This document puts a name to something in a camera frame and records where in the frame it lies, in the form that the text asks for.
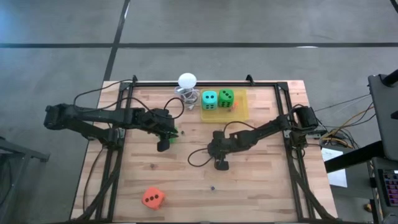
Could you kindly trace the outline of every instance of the white paper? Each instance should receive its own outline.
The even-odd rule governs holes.
[[[323,161],[328,161],[334,157],[338,157],[343,155],[343,152],[322,148],[322,158]],[[338,171],[334,171],[328,174],[329,184],[339,186],[339,187],[347,187],[347,178],[346,178],[346,170],[341,169]]]

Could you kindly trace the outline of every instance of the white light bulb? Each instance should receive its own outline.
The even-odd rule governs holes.
[[[191,73],[184,73],[178,78],[178,85],[184,89],[193,88],[197,84],[197,78]]]

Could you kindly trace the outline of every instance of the orange die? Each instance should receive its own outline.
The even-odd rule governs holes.
[[[164,197],[164,193],[161,192],[159,189],[155,187],[149,187],[145,191],[144,196],[142,196],[141,202],[148,208],[158,210],[164,200]]]

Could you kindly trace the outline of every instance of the dice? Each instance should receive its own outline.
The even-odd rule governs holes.
[[[165,194],[155,187],[148,188],[142,196],[141,202],[153,210],[158,210],[164,201]]]
[[[230,89],[220,90],[218,93],[218,106],[221,108],[230,108],[234,103],[234,91]]]
[[[201,95],[201,107],[204,110],[217,109],[217,92],[204,91]]]

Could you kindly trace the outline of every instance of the yellow wire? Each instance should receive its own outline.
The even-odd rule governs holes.
[[[352,119],[356,118],[357,116],[359,116],[359,115],[361,115],[361,114],[363,114],[363,113],[365,113],[365,112],[367,112],[368,110],[373,109],[373,108],[374,108],[374,106],[371,106],[371,107],[369,107],[368,109],[366,109],[366,110],[364,110],[364,111],[361,111],[361,112],[359,112],[358,114],[352,116],[350,119],[348,119],[346,122],[344,122],[344,124],[342,124],[340,127],[334,129],[334,131],[330,131],[328,134],[326,134],[325,136],[323,136],[322,139],[325,139],[325,138],[328,137],[328,136],[331,136],[331,135],[336,134],[341,128],[343,128],[344,126],[346,126],[346,124],[347,124],[348,122],[350,122]]]
[[[347,147],[349,147],[350,149],[353,149],[354,147],[353,146],[350,146],[347,142],[345,142],[345,141],[343,141],[343,140],[341,140],[341,139],[338,139],[338,138],[326,138],[326,139],[323,139],[323,140],[330,140],[330,141],[337,141],[337,142],[340,142],[340,143],[342,143],[343,145],[345,145],[345,146],[347,146]]]

